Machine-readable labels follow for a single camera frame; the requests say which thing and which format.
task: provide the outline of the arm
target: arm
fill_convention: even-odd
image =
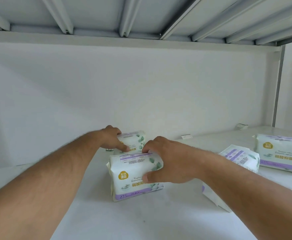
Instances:
[[[0,189],[0,239],[49,239],[99,147],[127,152],[118,128],[92,131],[44,157]]]
[[[207,183],[258,239],[292,239],[292,190],[212,152],[157,137],[143,152],[155,151],[164,167],[143,176],[146,183]]]

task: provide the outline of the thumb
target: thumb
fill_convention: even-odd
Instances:
[[[165,172],[164,169],[159,169],[157,171],[145,173],[142,180],[146,184],[165,182],[164,172]]]
[[[121,150],[122,152],[129,152],[130,151],[129,146],[126,146],[124,143],[121,143],[119,140],[118,140],[116,148]]]

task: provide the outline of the green leaf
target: green leaf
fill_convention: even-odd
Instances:
[[[162,167],[162,164],[160,162],[157,162],[156,167],[157,169],[160,169]]]

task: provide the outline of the person's left arm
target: person's left arm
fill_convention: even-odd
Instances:
[[[0,239],[50,239],[99,147],[129,151],[107,126],[64,145],[0,189]]]

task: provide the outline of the package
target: package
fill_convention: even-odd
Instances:
[[[260,165],[292,172],[292,137],[256,135]]]
[[[163,167],[160,156],[153,152],[110,156],[107,163],[112,177],[111,195],[114,201],[164,188],[162,183],[145,184],[142,177]]]
[[[219,153],[219,155],[224,156],[228,160],[233,161],[234,163],[254,173],[258,173],[260,163],[259,154],[251,151],[248,148],[231,145]],[[202,183],[201,191],[207,198],[214,202],[216,206],[220,206],[224,210],[232,212],[226,203],[204,182]]]
[[[120,134],[117,138],[121,143],[129,146],[130,152],[122,152],[118,149],[114,149],[114,155],[141,153],[141,150],[145,145],[145,132],[142,130]]]

